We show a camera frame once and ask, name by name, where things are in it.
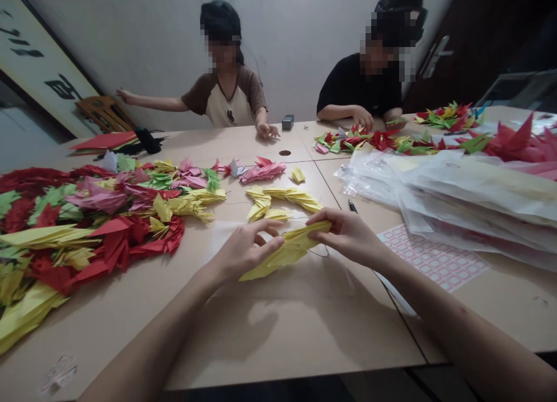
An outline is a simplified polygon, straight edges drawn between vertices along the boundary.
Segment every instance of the wooden chair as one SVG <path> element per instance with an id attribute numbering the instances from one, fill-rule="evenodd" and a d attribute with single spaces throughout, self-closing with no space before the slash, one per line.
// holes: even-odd
<path id="1" fill-rule="evenodd" d="M 129 132 L 138 127 L 118 102 L 109 96 L 91 96 L 75 104 L 105 133 Z"/>

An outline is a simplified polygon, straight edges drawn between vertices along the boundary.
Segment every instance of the person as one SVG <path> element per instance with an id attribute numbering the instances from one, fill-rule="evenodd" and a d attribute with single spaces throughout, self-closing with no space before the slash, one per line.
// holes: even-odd
<path id="1" fill-rule="evenodd" d="M 423 0 L 380 0 L 360 53 L 340 60 L 327 77 L 317 102 L 317 117 L 325 121 L 352 117 L 373 128 L 374 116 L 387 130 L 406 125 L 402 118 L 402 83 L 396 61 L 399 47 L 421 38 L 427 11 Z"/>
<path id="2" fill-rule="evenodd" d="M 332 223 L 330 232 L 315 231 L 310 237 L 385 276 L 483 398 L 557 400 L 557 372 L 551 366 L 401 260 L 356 213 L 324 208 L 307 224 L 321 220 Z M 196 314 L 225 282 L 238 280 L 280 248 L 284 239 L 276 229 L 281 225 L 279 221 L 262 219 L 237 228 L 78 401 L 155 400 Z M 265 243 L 259 235 L 262 231 L 274 238 Z"/>
<path id="3" fill-rule="evenodd" d="M 259 77 L 244 64 L 238 13 L 228 2 L 213 0 L 201 5 L 200 24 L 215 65 L 213 72 L 199 77 L 182 97 L 139 96 L 123 89 L 116 95 L 129 105 L 207 115 L 216 128 L 255 125 L 264 138 L 280 136 L 268 123 Z"/>

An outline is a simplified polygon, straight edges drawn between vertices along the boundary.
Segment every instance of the black t-shirt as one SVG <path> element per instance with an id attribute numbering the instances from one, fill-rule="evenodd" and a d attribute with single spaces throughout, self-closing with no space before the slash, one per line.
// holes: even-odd
<path id="1" fill-rule="evenodd" d="M 319 93 L 317 113 L 330 104 L 360 105 L 375 116 L 383 116 L 392 108 L 402 107 L 398 62 L 390 63 L 378 75 L 365 75 L 360 70 L 359 53 L 340 60 Z"/>

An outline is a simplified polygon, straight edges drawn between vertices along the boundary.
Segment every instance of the door handle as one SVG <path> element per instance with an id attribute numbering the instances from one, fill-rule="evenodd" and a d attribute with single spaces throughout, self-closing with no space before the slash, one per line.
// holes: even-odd
<path id="1" fill-rule="evenodd" d="M 449 36 L 445 35 L 441 39 L 441 41 L 439 41 L 437 47 L 435 45 L 431 47 L 428 58 L 426 59 L 424 67 L 422 68 L 422 78 L 431 78 L 433 76 L 433 72 L 435 72 L 437 62 L 441 57 L 453 55 L 454 51 L 445 51 L 445 47 L 447 46 L 448 42 Z"/>

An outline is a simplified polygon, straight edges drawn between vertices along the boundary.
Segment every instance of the door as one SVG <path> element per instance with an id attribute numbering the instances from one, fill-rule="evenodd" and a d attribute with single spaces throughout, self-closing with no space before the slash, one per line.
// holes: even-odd
<path id="1" fill-rule="evenodd" d="M 554 0 L 453 0 L 404 112 L 478 101 L 555 8 Z"/>

